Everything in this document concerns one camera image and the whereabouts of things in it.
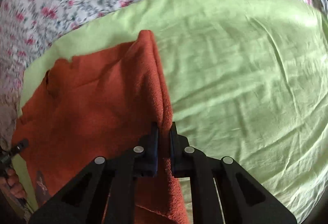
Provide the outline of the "left hand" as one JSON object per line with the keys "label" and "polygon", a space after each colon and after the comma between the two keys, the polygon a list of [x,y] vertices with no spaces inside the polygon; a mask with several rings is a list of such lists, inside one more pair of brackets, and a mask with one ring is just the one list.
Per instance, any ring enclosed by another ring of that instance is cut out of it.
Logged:
{"label": "left hand", "polygon": [[16,171],[12,168],[6,169],[7,178],[1,177],[1,191],[11,194],[18,199],[26,199],[27,193],[19,181]]}

